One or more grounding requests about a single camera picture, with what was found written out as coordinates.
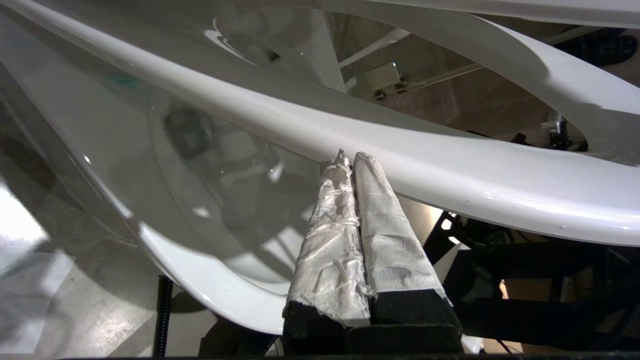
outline white curved frame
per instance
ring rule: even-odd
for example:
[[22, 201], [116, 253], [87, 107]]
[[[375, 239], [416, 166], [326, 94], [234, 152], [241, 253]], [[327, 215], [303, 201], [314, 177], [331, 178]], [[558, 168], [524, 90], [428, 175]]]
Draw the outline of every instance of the white curved frame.
[[[214, 67], [191, 69], [178, 63], [184, 59], [180, 54], [202, 50], [201, 45], [168, 33], [159, 36], [158, 29], [145, 31], [146, 25], [128, 19], [92, 13], [89, 5], [0, 3], [112, 64], [310, 159], [325, 161], [339, 147], [350, 154], [370, 152], [403, 195], [514, 228], [638, 245], [640, 194], [635, 189], [640, 171], [634, 166], [468, 135], [274, 76], [215, 51], [199, 52], [201, 63]], [[402, 26], [538, 96], [576, 123], [600, 157], [630, 165], [639, 161], [629, 140], [636, 133], [640, 90], [552, 47], [466, 13], [382, 3], [362, 6], [356, 0], [268, 2], [274, 3], [320, 6]], [[92, 27], [92, 19], [117, 20], [118, 37]], [[124, 41], [123, 35], [157, 46], [162, 56]], [[241, 86], [247, 81], [268, 86]], [[161, 266], [203, 303], [253, 329], [281, 331], [277, 309], [283, 297], [238, 281], [218, 259], [194, 254], [161, 234], [143, 229], [141, 237]], [[187, 259], [191, 266], [185, 268]], [[203, 269], [237, 280], [212, 286], [202, 278]], [[239, 307], [238, 299], [250, 299], [255, 308], [246, 303]]]

